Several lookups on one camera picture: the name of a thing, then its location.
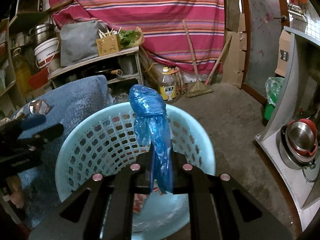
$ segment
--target wooden handle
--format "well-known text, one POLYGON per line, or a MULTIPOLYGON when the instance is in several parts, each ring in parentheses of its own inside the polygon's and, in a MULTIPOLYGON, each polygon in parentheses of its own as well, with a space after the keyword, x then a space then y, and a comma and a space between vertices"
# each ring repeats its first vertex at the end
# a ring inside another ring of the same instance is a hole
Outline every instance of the wooden handle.
POLYGON ((227 47, 228 47, 228 45, 229 45, 229 43, 230 43, 230 41, 231 41, 231 38, 232 38, 232 35, 230 34, 229 37, 228 37, 228 39, 227 39, 227 41, 226 41, 226 44, 224 44, 224 46, 223 46, 223 49, 222 49, 222 51, 221 51, 221 53, 220 53, 220 55, 219 55, 216 63, 215 63, 214 66, 213 66, 213 69, 211 70, 211 72, 210 72, 207 80, 206 80, 205 83, 204 83, 205 85, 207 85, 207 84, 211 81, 211 77, 212 77, 214 71, 216 70, 216 68, 217 68, 217 66, 218 66, 218 64, 219 64, 219 62, 220 62, 220 60, 221 60, 224 52, 226 51, 226 49, 227 49, 227 47))
POLYGON ((187 27, 187 24, 186 24, 185 20, 182 20, 182 23, 183 23, 184 31, 186 32, 188 43, 189 43, 189 47, 190 47, 193 69, 195 70, 195 73, 197 75, 198 74, 198 69, 197 69, 197 64, 196 64, 196 57, 195 57, 195 53, 193 51, 193 47, 192 47, 192 43, 191 43, 188 27, 187 27))
POLYGON ((66 0, 63 3, 59 3, 59 4, 55 5, 55 6, 50 7, 47 10, 47 13, 52 13, 52 12, 58 11, 59 9, 62 9, 64 7, 72 4, 73 2, 74 2, 74 0, 66 0))

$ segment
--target concrete floor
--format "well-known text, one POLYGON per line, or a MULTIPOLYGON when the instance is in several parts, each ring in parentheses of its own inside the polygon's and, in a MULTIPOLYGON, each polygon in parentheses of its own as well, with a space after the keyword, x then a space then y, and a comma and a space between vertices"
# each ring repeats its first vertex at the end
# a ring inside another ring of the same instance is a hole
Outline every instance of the concrete floor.
MULTIPOLYGON (((213 85, 214 92, 182 97, 175 106, 191 114, 208 133, 216 157, 216 174, 227 172, 278 218, 295 236, 289 207, 253 144, 264 129, 261 104, 230 84, 213 85)), ((167 240, 189 240, 190 225, 167 240)))

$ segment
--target green vegetables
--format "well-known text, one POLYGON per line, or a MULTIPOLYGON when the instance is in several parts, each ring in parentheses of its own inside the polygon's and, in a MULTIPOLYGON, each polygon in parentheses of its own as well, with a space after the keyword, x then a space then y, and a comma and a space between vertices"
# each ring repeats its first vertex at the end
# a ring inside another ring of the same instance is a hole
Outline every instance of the green vegetables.
POLYGON ((137 41, 137 39, 140 36, 141 33, 134 30, 120 31, 119 39, 121 49, 128 49, 133 47, 133 44, 137 41))

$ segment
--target white plastic bucket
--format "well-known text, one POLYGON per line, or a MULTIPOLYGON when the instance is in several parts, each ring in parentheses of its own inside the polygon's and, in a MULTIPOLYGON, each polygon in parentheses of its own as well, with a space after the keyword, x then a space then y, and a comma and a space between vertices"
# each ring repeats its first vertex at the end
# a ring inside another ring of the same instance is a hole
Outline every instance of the white plastic bucket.
POLYGON ((35 48, 36 65, 38 68, 48 66, 49 73, 52 73, 61 67, 59 44, 59 38, 52 38, 35 48))

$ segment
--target bottle label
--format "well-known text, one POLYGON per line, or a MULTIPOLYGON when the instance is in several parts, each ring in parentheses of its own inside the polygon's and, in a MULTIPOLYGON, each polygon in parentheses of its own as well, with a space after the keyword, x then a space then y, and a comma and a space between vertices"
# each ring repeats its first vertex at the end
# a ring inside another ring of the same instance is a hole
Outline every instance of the bottle label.
POLYGON ((176 87, 160 87, 160 94, 162 95, 163 100, 170 101, 176 97, 176 87))

